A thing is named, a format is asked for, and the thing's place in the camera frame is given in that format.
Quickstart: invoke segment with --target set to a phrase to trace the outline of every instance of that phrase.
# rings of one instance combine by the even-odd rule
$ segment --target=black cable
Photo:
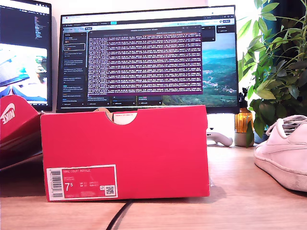
[[[120,215],[123,213],[123,211],[129,206],[131,205],[133,202],[132,199],[130,199],[119,211],[118,213],[113,217],[113,219],[111,220],[111,222],[109,223],[108,227],[106,228],[106,230],[111,230],[113,225],[115,224],[115,222],[117,221],[117,219],[120,217]]]

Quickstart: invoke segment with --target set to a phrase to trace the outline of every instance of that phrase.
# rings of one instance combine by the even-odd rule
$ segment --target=desk surface
[[[210,197],[137,200],[113,229],[307,229],[307,193],[259,169],[253,148],[213,145],[208,160]],[[4,230],[104,230],[125,202],[48,203],[41,161],[1,172],[0,183]]]

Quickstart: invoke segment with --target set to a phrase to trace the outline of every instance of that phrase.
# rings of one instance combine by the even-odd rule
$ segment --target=computer monitor
[[[0,1],[0,97],[10,94],[52,110],[49,3]]]
[[[238,113],[235,6],[62,15],[58,112]]]

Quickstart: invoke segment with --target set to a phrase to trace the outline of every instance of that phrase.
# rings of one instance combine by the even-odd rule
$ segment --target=white sneaker
[[[255,164],[288,189],[307,192],[307,117],[278,119],[254,152]]]

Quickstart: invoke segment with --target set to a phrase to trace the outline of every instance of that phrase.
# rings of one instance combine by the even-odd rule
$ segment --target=sidebar
[[[85,43],[86,33],[64,34],[62,105],[86,103]]]

